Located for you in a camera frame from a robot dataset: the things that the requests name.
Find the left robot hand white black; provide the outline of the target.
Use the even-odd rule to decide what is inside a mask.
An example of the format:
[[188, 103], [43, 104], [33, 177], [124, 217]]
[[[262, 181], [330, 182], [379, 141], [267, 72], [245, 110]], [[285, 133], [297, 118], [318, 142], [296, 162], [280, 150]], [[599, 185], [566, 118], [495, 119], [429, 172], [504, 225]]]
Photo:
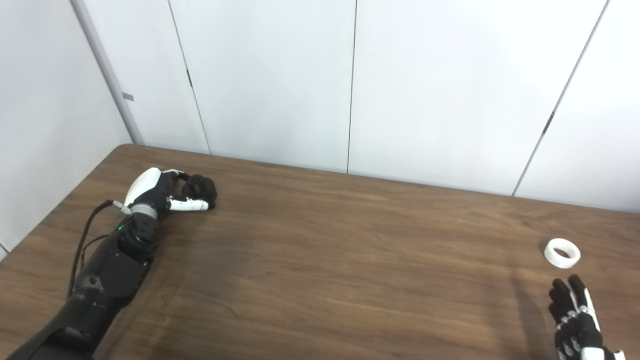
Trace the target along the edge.
[[217, 189], [211, 178], [151, 167], [130, 186], [120, 205], [124, 214], [141, 213], [154, 219], [165, 212], [203, 212], [215, 208]]

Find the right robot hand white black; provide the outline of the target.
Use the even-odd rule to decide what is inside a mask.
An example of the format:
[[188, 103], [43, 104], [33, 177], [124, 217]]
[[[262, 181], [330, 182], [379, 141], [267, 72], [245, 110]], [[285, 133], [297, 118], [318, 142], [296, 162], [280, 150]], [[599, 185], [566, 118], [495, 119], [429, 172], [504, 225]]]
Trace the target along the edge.
[[554, 279], [548, 295], [558, 360], [626, 359], [624, 351], [612, 351], [605, 345], [592, 296], [580, 276]]

